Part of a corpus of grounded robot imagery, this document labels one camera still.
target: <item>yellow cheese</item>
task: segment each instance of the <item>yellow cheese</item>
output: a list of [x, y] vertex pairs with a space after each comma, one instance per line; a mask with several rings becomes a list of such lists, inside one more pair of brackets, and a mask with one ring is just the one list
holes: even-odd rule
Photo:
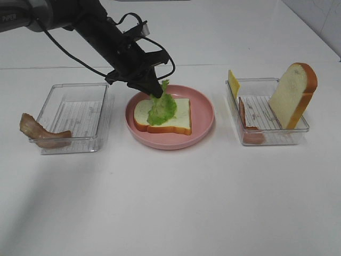
[[229, 78], [228, 78], [228, 80], [229, 80], [229, 84], [230, 84], [230, 88], [231, 88], [233, 97], [235, 99], [237, 99], [238, 91], [239, 91], [239, 88], [240, 88], [240, 84], [239, 84], [238, 80], [236, 79], [236, 77], [234, 76], [234, 74], [232, 73], [231, 69], [229, 69]]

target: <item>bread crust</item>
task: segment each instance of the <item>bread crust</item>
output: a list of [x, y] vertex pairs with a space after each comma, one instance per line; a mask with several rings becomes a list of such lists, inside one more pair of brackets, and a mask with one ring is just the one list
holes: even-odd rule
[[301, 116], [303, 115], [303, 112], [305, 111], [306, 107], [308, 106], [317, 86], [318, 86], [318, 79], [314, 72], [314, 70], [306, 63], [301, 62], [295, 62], [290, 66], [293, 65], [300, 65], [307, 75], [307, 86], [305, 90], [303, 91], [303, 95], [301, 97], [300, 102], [298, 103], [294, 114], [291, 116], [291, 119], [285, 127], [286, 129], [294, 129], [298, 121], [300, 120]]
[[149, 132], [149, 133], [178, 133], [184, 135], [191, 135], [192, 134], [192, 120], [191, 120], [191, 101], [189, 101], [189, 116], [190, 116], [190, 129], [184, 127], [176, 127], [176, 126], [152, 126], [152, 125], [145, 125], [140, 124], [134, 118], [134, 124], [136, 129], [140, 132]]

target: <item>white table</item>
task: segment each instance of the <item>white table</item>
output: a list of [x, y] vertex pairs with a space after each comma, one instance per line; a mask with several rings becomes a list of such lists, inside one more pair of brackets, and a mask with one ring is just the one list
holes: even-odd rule
[[[339, 61], [333, 52], [281, 0], [191, 0], [118, 2], [102, 0], [118, 21], [127, 12], [148, 21], [150, 38], [179, 65]], [[127, 18], [121, 30], [136, 25]], [[108, 66], [75, 31], [51, 30], [72, 54], [87, 64]], [[140, 42], [146, 51], [157, 50]], [[44, 33], [26, 28], [0, 34], [0, 68], [79, 67]]]
[[106, 146], [49, 156], [19, 131], [21, 113], [36, 117], [52, 84], [101, 81], [84, 68], [1, 70], [0, 254], [340, 255], [340, 63], [310, 62], [319, 87], [300, 145], [242, 146], [226, 104], [228, 69], [280, 77], [289, 64], [178, 67], [171, 82], [208, 96], [216, 122], [176, 151], [133, 139], [136, 91], [114, 84]]

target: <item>upright bread slice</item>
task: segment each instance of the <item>upright bread slice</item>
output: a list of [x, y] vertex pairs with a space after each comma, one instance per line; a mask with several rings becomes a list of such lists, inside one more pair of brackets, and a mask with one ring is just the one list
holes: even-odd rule
[[173, 118], [161, 125], [150, 125], [147, 122], [148, 111], [153, 103], [151, 100], [140, 101], [134, 110], [135, 127], [141, 132], [168, 133], [191, 135], [191, 108], [189, 99], [174, 99], [177, 105]]
[[283, 129], [294, 129], [316, 90], [318, 80], [305, 63], [293, 63], [281, 77], [269, 105]]

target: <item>lettuce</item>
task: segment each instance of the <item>lettuce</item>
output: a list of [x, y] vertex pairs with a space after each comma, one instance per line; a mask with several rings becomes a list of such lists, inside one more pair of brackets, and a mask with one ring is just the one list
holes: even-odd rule
[[161, 88], [163, 93], [158, 99], [154, 95], [150, 95], [153, 101], [153, 106], [148, 112], [147, 122], [150, 125], [160, 125], [171, 119], [176, 112], [176, 102], [172, 95], [166, 93], [167, 85], [169, 80], [162, 81]]

